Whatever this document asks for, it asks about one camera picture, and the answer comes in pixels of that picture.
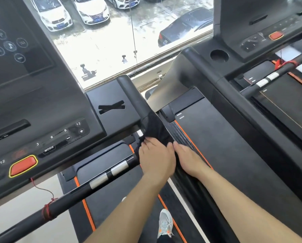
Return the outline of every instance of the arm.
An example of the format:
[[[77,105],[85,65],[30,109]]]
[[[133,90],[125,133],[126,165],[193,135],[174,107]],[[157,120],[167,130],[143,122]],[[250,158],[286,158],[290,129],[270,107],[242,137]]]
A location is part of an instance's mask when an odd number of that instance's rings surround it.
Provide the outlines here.
[[[302,238],[208,167],[189,147],[174,142],[182,168],[207,188],[240,243],[302,243]]]
[[[85,243],[138,242],[158,193],[176,167],[172,143],[165,147],[155,138],[146,138],[139,156],[141,180]]]

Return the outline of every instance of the x-shaped slot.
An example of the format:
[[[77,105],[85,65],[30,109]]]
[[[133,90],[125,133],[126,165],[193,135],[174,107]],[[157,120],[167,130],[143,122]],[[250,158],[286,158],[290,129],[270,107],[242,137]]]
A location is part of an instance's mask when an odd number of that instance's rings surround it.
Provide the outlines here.
[[[125,109],[124,101],[121,100],[119,102],[114,103],[113,105],[99,105],[98,106],[99,114],[104,114],[105,112],[108,112],[113,109]]]

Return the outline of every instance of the hand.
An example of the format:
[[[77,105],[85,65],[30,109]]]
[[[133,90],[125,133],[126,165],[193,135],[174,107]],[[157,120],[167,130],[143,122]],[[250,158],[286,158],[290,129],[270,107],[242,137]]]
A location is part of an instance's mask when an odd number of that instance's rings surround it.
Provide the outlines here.
[[[139,149],[139,156],[144,176],[163,187],[176,168],[172,143],[166,147],[156,138],[146,137]]]
[[[173,147],[178,154],[181,167],[189,175],[197,177],[202,168],[207,166],[202,158],[189,147],[178,144],[176,141],[173,142]]]

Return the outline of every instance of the gray sneaker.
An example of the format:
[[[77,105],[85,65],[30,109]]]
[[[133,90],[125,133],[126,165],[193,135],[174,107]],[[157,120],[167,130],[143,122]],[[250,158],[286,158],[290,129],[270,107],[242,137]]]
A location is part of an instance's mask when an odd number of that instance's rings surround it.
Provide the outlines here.
[[[168,235],[170,238],[173,235],[173,219],[170,212],[166,209],[162,209],[159,217],[159,233],[158,238],[161,235]]]

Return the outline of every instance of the red emergency stop button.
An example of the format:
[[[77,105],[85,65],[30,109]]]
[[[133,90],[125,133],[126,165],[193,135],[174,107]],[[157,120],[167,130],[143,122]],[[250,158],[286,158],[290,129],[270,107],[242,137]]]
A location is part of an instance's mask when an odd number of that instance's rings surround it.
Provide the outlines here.
[[[38,161],[35,155],[27,156],[26,158],[23,158],[11,165],[11,167],[9,168],[9,177],[12,178],[23,174],[24,172],[27,172],[28,170],[36,166],[37,163]]]
[[[271,33],[269,35],[269,38],[274,41],[274,40],[277,40],[277,39],[281,38],[283,35],[284,34],[281,33],[280,31],[275,31],[274,33]]]

